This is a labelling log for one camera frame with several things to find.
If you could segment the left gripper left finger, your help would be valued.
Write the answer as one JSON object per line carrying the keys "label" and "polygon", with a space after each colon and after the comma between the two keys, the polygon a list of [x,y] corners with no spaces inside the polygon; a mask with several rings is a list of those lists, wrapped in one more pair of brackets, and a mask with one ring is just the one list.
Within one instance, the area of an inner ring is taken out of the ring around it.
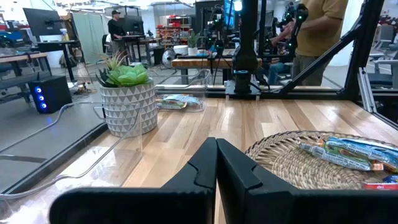
{"label": "left gripper left finger", "polygon": [[217,142],[207,138],[159,188],[82,187],[58,196],[50,223],[213,223]]}

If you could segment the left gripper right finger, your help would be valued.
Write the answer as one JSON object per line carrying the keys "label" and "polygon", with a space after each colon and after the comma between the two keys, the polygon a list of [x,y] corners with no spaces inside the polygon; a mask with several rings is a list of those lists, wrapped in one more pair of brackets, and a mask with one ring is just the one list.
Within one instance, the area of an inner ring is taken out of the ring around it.
{"label": "left gripper right finger", "polygon": [[302,190],[217,139],[218,185],[227,223],[397,223],[397,192]]}

